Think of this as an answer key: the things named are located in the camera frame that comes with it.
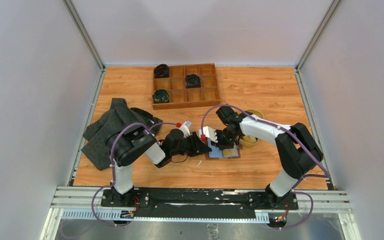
folded cloth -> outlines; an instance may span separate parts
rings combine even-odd
[[[112,135],[121,132],[132,123],[143,123],[148,128],[161,123],[162,120],[149,112],[132,107],[129,109],[124,98],[113,98],[109,110],[104,112],[100,119],[86,127],[83,137],[88,141],[81,151],[95,165],[98,170],[110,166],[110,152],[106,142]],[[151,132],[157,135],[161,126],[154,127]]]

white panel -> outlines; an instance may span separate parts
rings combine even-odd
[[[74,0],[111,65],[294,65],[332,0]]]
[[[384,1],[344,0],[302,72],[362,239],[384,239]]]
[[[98,68],[61,0],[0,0],[0,239],[38,239]]]

wooden tabletop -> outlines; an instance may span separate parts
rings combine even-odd
[[[310,128],[294,71],[289,67],[217,67],[222,103],[244,110],[255,109],[264,118],[280,124],[303,123]],[[191,131],[198,131],[209,107],[153,110],[153,67],[108,67],[96,103],[92,122],[110,108],[112,98],[125,98],[127,105],[150,112],[164,122],[192,122]],[[204,126],[222,130],[224,125],[215,110]],[[173,128],[164,125],[156,138],[164,139]],[[277,148],[260,140],[254,147],[243,147],[240,158],[206,159],[204,155],[189,157],[182,163],[169,163],[157,168],[146,156],[133,163],[133,184],[136,187],[238,188],[263,189],[282,169]],[[174,156],[182,161],[185,156]],[[319,168],[311,173],[322,174]],[[99,171],[83,154],[74,186],[108,185],[111,170]],[[310,177],[298,189],[327,189],[323,178]]]

perforated metal strip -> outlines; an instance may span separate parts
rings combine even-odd
[[[128,221],[143,221],[143,222],[197,222],[197,223],[255,223],[268,224],[269,214],[267,212],[255,212],[256,218],[185,218],[185,217],[134,217],[120,218],[121,211],[115,209],[98,209],[96,213],[102,220],[128,220]],[[65,208],[62,213],[63,220],[95,220],[95,217],[90,209]]]

wooden tray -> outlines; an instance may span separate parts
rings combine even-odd
[[[165,89],[170,93],[170,102],[154,103],[153,109],[183,109],[208,107],[221,103],[219,82],[214,63],[168,66],[169,77],[154,78],[153,90]],[[201,77],[201,87],[186,88],[189,74]]]

